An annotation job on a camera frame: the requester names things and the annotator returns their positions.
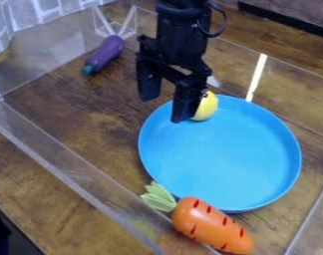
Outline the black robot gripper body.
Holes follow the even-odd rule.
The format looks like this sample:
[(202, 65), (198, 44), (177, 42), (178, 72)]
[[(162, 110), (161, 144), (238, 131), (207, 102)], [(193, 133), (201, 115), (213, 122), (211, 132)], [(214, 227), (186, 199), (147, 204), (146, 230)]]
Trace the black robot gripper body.
[(185, 79), (206, 83), (211, 70), (202, 60), (210, 25), (206, 0), (159, 0), (157, 3), (157, 36), (138, 36), (137, 59), (151, 61), (161, 78), (174, 83)]

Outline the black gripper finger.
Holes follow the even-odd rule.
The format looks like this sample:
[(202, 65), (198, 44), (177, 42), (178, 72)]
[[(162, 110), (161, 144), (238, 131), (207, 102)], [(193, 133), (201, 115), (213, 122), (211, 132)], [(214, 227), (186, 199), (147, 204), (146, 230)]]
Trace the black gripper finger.
[(137, 81), (141, 100), (154, 100), (161, 95), (162, 75), (159, 67), (149, 60), (137, 59)]
[(198, 84), (189, 79), (175, 84), (170, 116), (173, 123), (178, 124), (194, 116), (206, 91), (206, 85)]

